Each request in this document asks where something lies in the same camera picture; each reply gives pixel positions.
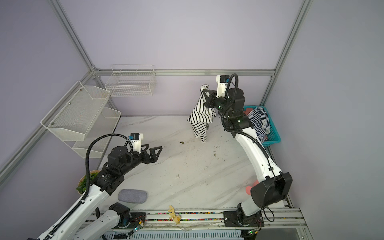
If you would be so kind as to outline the black white striped tank top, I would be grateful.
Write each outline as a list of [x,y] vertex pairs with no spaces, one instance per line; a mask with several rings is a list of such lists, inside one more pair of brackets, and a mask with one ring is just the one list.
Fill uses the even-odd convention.
[[213,122],[213,118],[216,117],[216,113],[214,108],[207,108],[205,106],[206,97],[204,97],[203,90],[209,90],[209,86],[201,86],[200,98],[192,113],[189,115],[188,122],[192,126],[195,137],[200,138],[204,143],[207,140],[209,124]]

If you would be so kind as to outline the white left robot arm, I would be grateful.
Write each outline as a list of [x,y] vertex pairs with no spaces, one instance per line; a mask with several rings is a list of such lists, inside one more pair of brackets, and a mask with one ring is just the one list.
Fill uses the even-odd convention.
[[81,228],[88,217],[108,199],[124,182],[126,173],[140,164],[157,162],[162,147],[139,146],[139,150],[130,151],[126,146],[112,149],[108,161],[98,175],[90,182],[82,197],[48,230],[38,236],[39,240],[96,240],[112,228],[130,228],[138,225],[132,221],[129,207],[114,203],[108,210],[89,224]]

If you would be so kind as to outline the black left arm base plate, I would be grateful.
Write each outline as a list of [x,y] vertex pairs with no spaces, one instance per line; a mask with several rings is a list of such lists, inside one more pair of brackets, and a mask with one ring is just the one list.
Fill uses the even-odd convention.
[[145,221],[147,214],[138,212],[138,213],[133,213],[130,212],[129,214],[124,214],[120,222],[118,224],[118,228],[120,229],[134,229],[139,225],[140,221]]

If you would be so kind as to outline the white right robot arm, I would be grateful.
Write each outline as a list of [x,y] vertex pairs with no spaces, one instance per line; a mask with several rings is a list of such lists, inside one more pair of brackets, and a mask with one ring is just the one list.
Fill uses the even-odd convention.
[[250,197],[237,207],[238,224],[248,226],[256,214],[287,197],[293,178],[290,173],[282,172],[260,142],[244,113],[245,97],[241,89],[232,88],[220,97],[213,90],[203,90],[202,94],[205,106],[218,111],[224,130],[240,144],[254,168],[258,184],[251,188]]

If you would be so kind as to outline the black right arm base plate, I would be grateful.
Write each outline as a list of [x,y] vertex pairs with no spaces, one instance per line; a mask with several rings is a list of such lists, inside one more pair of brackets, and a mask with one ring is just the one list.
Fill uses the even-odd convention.
[[245,216],[239,211],[224,211],[225,227],[264,227],[265,223],[261,213]]

